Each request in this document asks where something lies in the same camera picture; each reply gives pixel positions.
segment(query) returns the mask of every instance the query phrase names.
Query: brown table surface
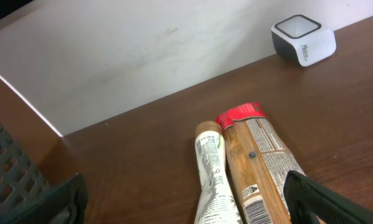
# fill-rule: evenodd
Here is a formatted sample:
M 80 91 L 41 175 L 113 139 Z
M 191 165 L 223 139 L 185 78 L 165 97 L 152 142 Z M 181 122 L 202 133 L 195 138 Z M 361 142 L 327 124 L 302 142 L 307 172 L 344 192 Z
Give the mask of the brown table surface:
M 258 101 L 307 176 L 373 210 L 373 17 L 336 40 L 310 67 L 272 55 L 69 134 L 41 169 L 85 175 L 86 223 L 192 223 L 196 126 Z

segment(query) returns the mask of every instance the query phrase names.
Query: brown wooden panel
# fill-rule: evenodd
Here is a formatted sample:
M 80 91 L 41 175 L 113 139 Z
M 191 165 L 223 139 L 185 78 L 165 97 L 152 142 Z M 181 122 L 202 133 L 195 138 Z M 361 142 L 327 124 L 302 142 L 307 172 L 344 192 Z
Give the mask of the brown wooden panel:
M 38 164 L 60 139 L 5 83 L 0 80 L 0 122 Z
M 309 177 L 373 210 L 373 17 L 336 39 L 310 67 L 273 55 L 69 134 L 42 169 L 85 175 L 86 223 L 192 223 L 196 126 L 259 101 Z

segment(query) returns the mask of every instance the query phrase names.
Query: white tube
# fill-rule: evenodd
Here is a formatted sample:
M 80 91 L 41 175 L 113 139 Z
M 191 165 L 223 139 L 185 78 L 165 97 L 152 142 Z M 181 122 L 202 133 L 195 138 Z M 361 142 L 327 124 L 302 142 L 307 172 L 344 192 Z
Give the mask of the white tube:
M 224 137 L 218 131 L 203 131 L 195 149 L 202 193 L 194 223 L 243 223 L 225 173 Z

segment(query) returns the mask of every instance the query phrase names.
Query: barcode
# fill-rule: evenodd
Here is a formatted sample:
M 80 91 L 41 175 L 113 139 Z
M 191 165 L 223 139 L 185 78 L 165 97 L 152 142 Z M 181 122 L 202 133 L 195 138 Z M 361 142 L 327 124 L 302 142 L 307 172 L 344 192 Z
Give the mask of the barcode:
M 251 204 L 244 207 L 244 214 L 248 224 L 271 224 L 271 218 L 269 217 L 268 210 L 265 207 L 262 198 L 256 200 Z
M 254 193 L 258 193 L 260 190 L 258 189 L 258 185 L 255 184 L 255 185 L 251 185 L 247 188 L 245 188 L 244 190 L 242 190 L 242 198 L 243 200 L 246 199 L 248 196 L 254 194 Z
M 201 149 L 201 142 L 200 141 L 197 143 L 197 151 L 199 151 L 199 156 L 201 156 L 202 149 Z

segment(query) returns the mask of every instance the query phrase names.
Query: white label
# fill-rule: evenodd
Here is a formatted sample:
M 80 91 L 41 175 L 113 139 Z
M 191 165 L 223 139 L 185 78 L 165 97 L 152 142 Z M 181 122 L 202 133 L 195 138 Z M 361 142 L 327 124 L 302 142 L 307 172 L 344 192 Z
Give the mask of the white label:
M 194 223 L 242 223 L 225 173 L 224 137 L 205 131 L 195 142 L 202 193 Z
M 288 212 L 286 199 L 283 195 L 283 188 L 285 186 L 287 173 L 290 170 L 295 170 L 303 175 L 305 175 L 305 173 L 301 169 L 300 165 L 298 165 L 294 156 L 286 152 L 262 154 L 262 159 L 264 160 L 265 165 L 269 170 L 272 180 L 275 183 L 276 189 L 278 190 L 278 193 Z
M 269 122 L 265 118 L 259 119 L 265 132 L 268 133 L 269 138 L 272 140 L 273 145 L 276 147 L 277 150 L 285 150 L 283 146 L 281 145 L 281 141 L 276 134 L 276 132 L 273 130 L 273 128 L 270 126 Z
M 275 149 L 271 145 L 268 136 L 265 134 L 262 128 L 258 125 L 257 119 L 250 119 L 246 121 L 248 128 L 251 131 L 251 134 L 254 137 L 255 142 L 260 150 L 260 152 L 270 152 L 274 151 Z
M 243 203 L 243 211 L 247 224 L 271 224 L 268 210 L 263 203 L 262 196 L 257 195 Z
M 246 199 L 248 196 L 259 193 L 260 189 L 258 189 L 258 185 L 254 184 L 249 187 L 246 187 L 244 190 L 242 190 L 242 198 L 243 200 Z

